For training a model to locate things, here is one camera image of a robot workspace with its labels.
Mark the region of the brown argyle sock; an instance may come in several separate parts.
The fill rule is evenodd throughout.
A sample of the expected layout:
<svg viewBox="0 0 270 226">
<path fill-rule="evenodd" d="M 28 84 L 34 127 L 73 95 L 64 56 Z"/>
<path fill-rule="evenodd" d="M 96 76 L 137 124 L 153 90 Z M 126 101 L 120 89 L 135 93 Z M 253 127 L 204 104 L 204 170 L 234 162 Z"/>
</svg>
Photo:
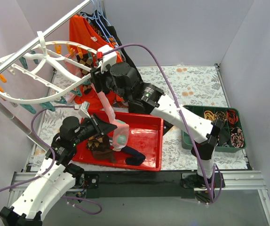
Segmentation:
<svg viewBox="0 0 270 226">
<path fill-rule="evenodd" d="M 90 151 L 103 151 L 103 138 L 90 138 L 87 141 L 86 148 Z"/>
<path fill-rule="evenodd" d="M 92 68 L 94 68 L 94 63 L 93 63 L 93 59 L 90 59 L 88 54 L 83 54 L 83 57 L 81 58 L 79 55 L 76 55 L 76 59 L 78 61 L 78 63 L 86 66 L 86 67 L 89 67 L 90 70 Z M 86 71 L 85 69 L 79 69 L 80 70 L 80 73 L 81 73 L 81 78 L 90 74 L 90 71 Z M 90 91 L 91 91 L 92 87 L 91 87 L 91 81 L 90 80 L 87 80 L 85 81 L 85 83 L 83 84 L 83 93 L 85 95 L 89 94 Z"/>
</svg>

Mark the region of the brown ribbed sock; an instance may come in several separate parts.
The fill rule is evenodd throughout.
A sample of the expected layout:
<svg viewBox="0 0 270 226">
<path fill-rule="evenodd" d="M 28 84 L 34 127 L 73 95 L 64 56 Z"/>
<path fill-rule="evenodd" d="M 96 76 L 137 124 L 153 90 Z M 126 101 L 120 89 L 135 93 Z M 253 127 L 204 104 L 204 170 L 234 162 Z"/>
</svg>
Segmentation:
<svg viewBox="0 0 270 226">
<path fill-rule="evenodd" d="M 108 136 L 104 136 L 102 138 L 102 142 L 101 142 L 101 151 L 102 152 L 111 152 L 112 151 L 112 145 L 110 144 L 110 140 Z"/>
<path fill-rule="evenodd" d="M 110 149 L 106 151 L 92 151 L 92 156 L 96 160 L 108 160 L 110 163 L 116 163 L 114 151 Z"/>
</svg>

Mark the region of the pink green sock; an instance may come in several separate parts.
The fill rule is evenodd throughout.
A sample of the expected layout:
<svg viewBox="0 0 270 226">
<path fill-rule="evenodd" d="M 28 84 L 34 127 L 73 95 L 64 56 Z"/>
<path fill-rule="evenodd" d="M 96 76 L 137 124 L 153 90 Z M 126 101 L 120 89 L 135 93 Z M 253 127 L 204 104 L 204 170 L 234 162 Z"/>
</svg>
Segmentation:
<svg viewBox="0 0 270 226">
<path fill-rule="evenodd" d="M 112 147 L 116 152 L 121 151 L 122 148 L 127 146 L 129 137 L 129 125 L 121 120 L 116 119 L 115 112 L 106 95 L 102 91 L 97 92 L 97 88 L 95 88 L 93 84 L 91 85 L 91 87 L 96 92 L 99 100 L 101 101 L 104 111 L 108 116 L 109 122 L 117 126 L 117 128 L 113 132 Z"/>
<path fill-rule="evenodd" d="M 71 55 L 71 54 L 67 54 L 65 57 L 69 58 L 69 59 L 72 59 L 72 60 L 76 60 L 76 56 L 75 55 Z M 79 77 L 79 78 L 82 78 L 83 75 L 81 74 L 81 70 L 79 67 L 76 67 L 75 65 L 69 63 L 69 62 L 65 62 L 65 65 L 67 67 L 67 70 L 72 73 L 73 75 Z M 74 101 L 75 97 L 77 95 L 76 94 L 73 94 L 73 93 L 69 93 L 68 97 L 66 97 L 66 101 L 67 103 L 71 103 Z"/>
</svg>

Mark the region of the navy beige red sock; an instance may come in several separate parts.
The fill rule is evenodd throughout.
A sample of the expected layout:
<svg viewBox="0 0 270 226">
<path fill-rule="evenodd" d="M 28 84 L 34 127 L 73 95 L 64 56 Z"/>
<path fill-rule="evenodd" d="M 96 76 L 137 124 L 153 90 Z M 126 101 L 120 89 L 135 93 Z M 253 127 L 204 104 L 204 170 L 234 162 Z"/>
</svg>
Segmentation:
<svg viewBox="0 0 270 226">
<path fill-rule="evenodd" d="M 144 154 L 129 146 L 125 146 L 121 149 L 121 151 L 130 155 L 130 157 L 126 158 L 127 165 L 140 166 L 146 159 L 146 156 Z"/>
</svg>

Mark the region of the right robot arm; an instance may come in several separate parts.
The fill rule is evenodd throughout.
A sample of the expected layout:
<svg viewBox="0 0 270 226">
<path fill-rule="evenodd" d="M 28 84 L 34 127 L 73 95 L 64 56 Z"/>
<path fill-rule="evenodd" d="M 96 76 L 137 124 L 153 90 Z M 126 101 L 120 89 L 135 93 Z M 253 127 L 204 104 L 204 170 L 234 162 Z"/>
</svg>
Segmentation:
<svg viewBox="0 0 270 226">
<path fill-rule="evenodd" d="M 94 68 L 90 75 L 97 94 L 112 91 L 128 102 L 131 112 L 160 117 L 186 132 L 198 166 L 196 175 L 186 178 L 188 187 L 214 184 L 214 148 L 223 129 L 221 120 L 208 120 L 181 107 L 176 96 L 169 97 L 162 89 L 144 82 L 137 69 L 126 62 Z"/>
</svg>

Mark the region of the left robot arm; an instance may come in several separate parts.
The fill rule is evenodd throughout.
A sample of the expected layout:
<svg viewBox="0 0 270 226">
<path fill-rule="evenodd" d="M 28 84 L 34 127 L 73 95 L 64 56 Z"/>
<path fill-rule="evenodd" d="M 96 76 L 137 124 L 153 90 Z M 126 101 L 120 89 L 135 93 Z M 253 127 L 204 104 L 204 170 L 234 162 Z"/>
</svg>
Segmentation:
<svg viewBox="0 0 270 226">
<path fill-rule="evenodd" d="M 40 226 L 51 208 L 72 187 L 84 185 L 84 170 L 71 163 L 77 152 L 76 146 L 89 138 L 100 138 L 117 128 L 93 114 L 83 121 L 70 116 L 52 141 L 51 150 L 21 196 L 0 211 L 6 226 Z"/>
</svg>

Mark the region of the white round sock hanger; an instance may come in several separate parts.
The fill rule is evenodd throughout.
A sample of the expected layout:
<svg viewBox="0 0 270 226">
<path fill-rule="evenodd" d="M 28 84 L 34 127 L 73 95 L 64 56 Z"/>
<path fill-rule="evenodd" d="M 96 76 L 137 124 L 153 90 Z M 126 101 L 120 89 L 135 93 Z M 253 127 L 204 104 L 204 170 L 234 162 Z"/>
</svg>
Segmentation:
<svg viewBox="0 0 270 226">
<path fill-rule="evenodd" d="M 22 99 L 22 98 L 14 98 L 10 96 L 9 93 L 4 92 L 2 88 L 0 88 L 0 97 L 6 101 L 9 101 L 11 103 L 19 104 L 19 105 L 31 105 L 31 104 L 44 104 L 49 103 L 51 101 L 57 102 L 59 99 L 63 99 L 64 95 L 67 93 L 73 93 L 76 96 L 81 97 L 82 92 L 79 88 L 80 85 L 85 84 L 87 80 L 91 78 L 91 75 L 86 75 L 84 77 L 79 77 L 71 72 L 69 72 L 60 62 L 64 61 L 66 63 L 69 63 L 79 69 L 83 69 L 87 72 L 90 71 L 90 68 L 78 63 L 77 61 L 65 57 L 60 52 L 52 51 L 48 49 L 49 45 L 55 45 L 55 46 L 62 46 L 66 45 L 68 50 L 71 52 L 71 55 L 79 54 L 81 55 L 83 51 L 85 50 L 87 53 L 91 53 L 91 55 L 97 54 L 97 51 L 89 48 L 87 46 L 81 45 L 79 43 L 75 42 L 69 42 L 69 41 L 49 41 L 46 42 L 43 37 L 43 32 L 38 32 L 38 38 L 39 43 L 35 45 L 33 48 L 28 50 L 26 53 L 24 53 L 21 57 L 18 59 L 22 60 L 33 60 L 38 61 L 39 63 L 36 65 L 36 67 L 33 70 L 28 70 L 28 68 L 25 65 L 18 65 L 15 62 L 11 63 L 9 66 L 5 67 L 5 70 L 8 70 L 9 73 L 12 75 L 16 75 L 17 72 L 21 73 L 21 77 L 30 77 L 34 81 L 39 82 L 43 84 L 45 87 L 50 88 L 55 91 L 55 94 L 41 97 L 37 99 Z M 77 53 L 74 52 L 74 50 L 71 48 L 72 46 L 76 47 Z M 0 66 L 2 63 L 4 63 L 6 60 L 8 60 L 13 55 L 7 55 L 2 58 L 0 58 Z M 53 84 L 50 81 L 47 81 L 44 79 L 44 66 L 53 67 L 55 70 L 57 70 L 62 76 L 64 76 L 66 79 L 70 80 L 72 84 L 65 89 L 62 89 L 58 87 L 57 85 Z"/>
</svg>

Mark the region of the red plastic tray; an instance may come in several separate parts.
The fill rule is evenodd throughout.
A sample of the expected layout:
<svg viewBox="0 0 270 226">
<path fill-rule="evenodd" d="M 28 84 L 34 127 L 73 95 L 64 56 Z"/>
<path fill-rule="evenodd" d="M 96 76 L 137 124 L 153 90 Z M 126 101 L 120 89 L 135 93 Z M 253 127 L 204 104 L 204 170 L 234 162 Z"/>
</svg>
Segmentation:
<svg viewBox="0 0 270 226">
<path fill-rule="evenodd" d="M 160 171 L 162 160 L 163 120 L 145 114 L 116 112 L 116 119 L 129 125 L 129 138 L 127 145 L 145 155 L 145 161 L 139 166 L 126 163 L 131 155 L 123 152 L 115 152 L 116 162 L 108 160 L 96 160 L 91 151 L 86 148 L 87 141 L 77 145 L 77 153 L 73 157 L 74 162 L 111 168 L 135 169 L 146 171 Z"/>
</svg>

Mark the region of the orange t-shirt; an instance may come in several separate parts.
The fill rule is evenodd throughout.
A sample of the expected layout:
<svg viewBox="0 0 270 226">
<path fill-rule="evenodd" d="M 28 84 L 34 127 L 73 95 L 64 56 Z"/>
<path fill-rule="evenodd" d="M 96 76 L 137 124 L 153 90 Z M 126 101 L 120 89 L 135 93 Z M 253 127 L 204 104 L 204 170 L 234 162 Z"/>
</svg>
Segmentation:
<svg viewBox="0 0 270 226">
<path fill-rule="evenodd" d="M 97 29 L 94 29 L 87 19 L 83 16 L 74 15 L 70 19 L 69 24 L 69 37 L 70 41 L 79 43 L 81 45 L 87 46 L 91 49 L 98 50 L 104 45 L 109 45 L 110 47 L 114 47 L 111 42 L 105 41 L 98 33 L 96 33 Z M 83 54 L 89 54 L 86 50 L 82 51 Z M 94 68 L 97 67 L 96 58 L 94 56 L 89 56 L 90 59 L 93 59 Z M 85 95 L 83 93 L 83 84 L 79 86 L 80 91 L 82 92 L 82 96 L 76 96 L 74 102 L 77 104 L 82 104 L 83 102 L 89 102 L 90 110 L 100 110 L 103 108 L 101 101 L 99 100 L 96 92 L 91 89 L 90 93 Z"/>
</svg>

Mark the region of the floral table mat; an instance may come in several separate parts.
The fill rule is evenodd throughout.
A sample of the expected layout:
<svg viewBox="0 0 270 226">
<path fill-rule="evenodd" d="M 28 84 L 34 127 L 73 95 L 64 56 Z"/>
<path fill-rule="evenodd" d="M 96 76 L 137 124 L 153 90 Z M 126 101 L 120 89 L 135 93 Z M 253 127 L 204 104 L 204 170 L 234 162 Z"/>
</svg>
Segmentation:
<svg viewBox="0 0 270 226">
<path fill-rule="evenodd" d="M 167 84 L 156 66 L 137 67 L 143 80 L 164 90 L 172 97 Z M 180 105 L 199 105 L 213 107 L 228 107 L 219 76 L 214 66 L 162 66 Z M 54 84 L 66 88 L 71 82 L 54 73 Z M 55 112 L 46 111 L 36 118 L 39 123 L 35 130 L 39 137 L 51 144 L 53 136 L 58 132 L 62 120 L 67 116 L 80 118 L 77 111 L 70 108 L 57 108 Z M 29 161 L 30 171 L 38 171 L 45 157 L 45 151 L 36 147 Z M 235 153 L 214 153 L 214 161 L 220 170 L 246 170 L 246 157 L 242 150 Z M 86 171 L 124 170 L 90 164 L 75 164 Z M 161 170 L 196 170 L 197 160 L 190 150 L 182 147 L 182 133 L 177 127 L 172 127 L 163 136 Z"/>
</svg>

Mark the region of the green compartment box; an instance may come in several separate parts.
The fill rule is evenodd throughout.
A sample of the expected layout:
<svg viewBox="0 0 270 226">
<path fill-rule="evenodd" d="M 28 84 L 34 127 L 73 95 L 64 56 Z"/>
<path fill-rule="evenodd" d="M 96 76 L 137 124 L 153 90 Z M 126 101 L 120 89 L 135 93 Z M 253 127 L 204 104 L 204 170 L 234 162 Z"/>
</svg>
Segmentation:
<svg viewBox="0 0 270 226">
<path fill-rule="evenodd" d="M 244 130 L 237 109 L 197 105 L 185 105 L 184 107 L 202 118 L 211 121 L 218 119 L 223 122 L 223 129 L 215 148 L 216 152 L 235 153 L 246 148 Z"/>
</svg>

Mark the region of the silver clothes rail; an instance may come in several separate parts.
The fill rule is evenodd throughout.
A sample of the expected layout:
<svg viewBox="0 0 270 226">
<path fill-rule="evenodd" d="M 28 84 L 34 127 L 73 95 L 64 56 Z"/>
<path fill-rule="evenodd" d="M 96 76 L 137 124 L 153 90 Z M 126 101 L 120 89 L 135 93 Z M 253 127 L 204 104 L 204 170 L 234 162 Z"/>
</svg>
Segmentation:
<svg viewBox="0 0 270 226">
<path fill-rule="evenodd" d="M 8 93 L 3 93 L 0 91 L 0 97 L 3 99 L 9 101 L 10 103 L 13 103 L 14 105 L 17 104 L 43 104 L 46 102 L 54 101 L 60 97 L 62 97 L 64 94 L 72 91 L 74 88 L 78 87 L 80 84 L 84 83 L 85 81 L 89 80 L 91 78 L 91 75 L 86 75 L 83 78 L 79 78 L 72 73 L 68 72 L 59 62 L 60 61 L 66 61 L 69 62 L 72 65 L 75 65 L 79 68 L 82 68 L 84 70 L 89 71 L 90 68 L 86 67 L 82 64 L 79 64 L 78 62 L 75 62 L 73 60 L 70 60 L 61 54 L 58 54 L 54 51 L 51 51 L 47 49 L 47 45 L 54 45 L 54 44 L 60 44 L 60 45 L 68 45 L 68 46 L 76 46 L 81 49 L 85 49 L 89 52 L 96 53 L 95 50 L 88 48 L 84 45 L 77 44 L 75 42 L 69 42 L 69 41 L 50 41 L 45 42 L 45 38 L 48 37 L 51 33 L 53 33 L 57 28 L 59 28 L 61 25 L 63 25 L 65 22 L 67 22 L 72 16 L 77 14 L 79 11 L 81 11 L 85 6 L 87 6 L 90 3 L 89 0 L 83 1 L 81 4 L 73 8 L 71 11 L 69 11 L 66 15 L 64 15 L 62 18 L 60 18 L 58 21 L 56 21 L 53 25 L 51 25 L 49 28 L 47 28 L 44 32 L 38 32 L 38 37 L 27 43 L 25 46 L 23 46 L 20 50 L 17 52 L 4 56 L 0 58 L 0 74 L 2 74 L 5 70 L 7 70 L 9 67 L 14 68 L 22 72 L 23 74 L 33 78 L 36 81 L 39 81 L 44 86 L 51 88 L 56 91 L 54 95 L 47 96 L 47 97 L 41 97 L 38 99 L 20 99 L 20 98 L 13 98 Z M 32 71 L 28 71 L 25 68 L 22 68 L 15 64 L 15 62 L 21 58 L 30 59 L 30 60 L 40 60 L 39 64 L 36 66 L 35 69 Z M 73 82 L 72 85 L 67 87 L 66 89 L 61 89 L 57 86 L 55 86 L 53 83 L 46 81 L 45 79 L 38 76 L 36 73 L 41 70 L 41 68 L 45 65 L 49 64 L 53 68 L 55 68 L 58 72 L 60 72 L 64 77 L 71 80 Z M 27 137 L 33 141 L 35 144 L 39 145 L 43 149 L 47 149 L 47 146 L 43 144 L 43 142 L 36 137 L 35 132 L 31 131 L 25 124 L 23 124 L 13 113 L 11 113 L 10 110 L 8 110 L 1 102 L 0 102 L 0 112 L 5 115 L 8 119 L 10 119 L 20 130 L 22 130 Z"/>
</svg>

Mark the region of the aluminium frame rail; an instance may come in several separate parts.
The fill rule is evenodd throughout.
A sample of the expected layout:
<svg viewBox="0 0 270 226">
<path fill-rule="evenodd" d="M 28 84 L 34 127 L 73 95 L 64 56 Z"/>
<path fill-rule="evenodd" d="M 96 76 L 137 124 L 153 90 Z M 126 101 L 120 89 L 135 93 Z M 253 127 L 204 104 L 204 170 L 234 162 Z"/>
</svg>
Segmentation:
<svg viewBox="0 0 270 226">
<path fill-rule="evenodd" d="M 215 202 L 190 187 L 190 171 L 88 171 L 83 185 L 61 176 L 35 197 L 38 186 L 10 190 L 13 226 L 270 226 L 270 199 L 259 171 L 215 174 Z"/>
</svg>

